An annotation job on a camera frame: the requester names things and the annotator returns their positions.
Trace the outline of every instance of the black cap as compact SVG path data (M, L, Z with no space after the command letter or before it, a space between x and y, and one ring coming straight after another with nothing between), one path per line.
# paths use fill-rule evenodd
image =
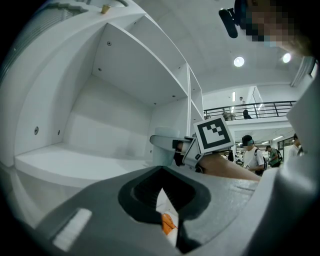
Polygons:
M242 146L248 146L249 141L254 141L250 135L245 135L242 137Z

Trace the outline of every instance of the white t-shirt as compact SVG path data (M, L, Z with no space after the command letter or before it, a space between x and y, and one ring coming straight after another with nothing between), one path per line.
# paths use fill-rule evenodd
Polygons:
M292 157L296 157L298 154L299 148L296 145L292 145L292 147L289 149L288 153L288 160Z
M250 169L253 167L258 167L265 164L264 157L260 149L256 152L257 147L253 147L250 151L246 151L243 156L243 167Z

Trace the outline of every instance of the orange object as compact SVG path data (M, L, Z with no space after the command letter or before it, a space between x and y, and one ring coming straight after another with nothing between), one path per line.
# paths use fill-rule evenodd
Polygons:
M171 232L171 230L177 229L176 225L174 224L169 214L164 213L162 214L161 217L162 217L162 230L166 235L168 235Z

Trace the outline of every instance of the screw hole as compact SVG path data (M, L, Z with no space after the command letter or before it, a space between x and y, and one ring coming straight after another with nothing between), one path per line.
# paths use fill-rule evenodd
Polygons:
M39 127L37 126L36 128L34 128L34 135L37 135L38 134L38 132L39 132Z

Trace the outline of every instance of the white shelf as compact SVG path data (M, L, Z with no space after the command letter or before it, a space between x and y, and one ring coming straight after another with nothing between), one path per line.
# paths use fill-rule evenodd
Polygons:
M148 47L188 91L187 62L165 32L149 17L143 16L128 27L128 32Z
M198 109L200 113L204 112L204 105L203 105L203 98L202 98L202 90L201 87L198 83L198 80L196 79L195 74L189 68L190 70L190 94L191 94L191 99L194 102L194 105Z
M203 121L204 115L199 112L193 100L191 100L191 122L190 122L190 136L195 133L194 123Z
M152 51L111 23L102 33L92 74L149 106L188 96L188 91Z
M80 188L149 166L143 159L108 158L64 143L15 157L15 168L21 172L50 183Z

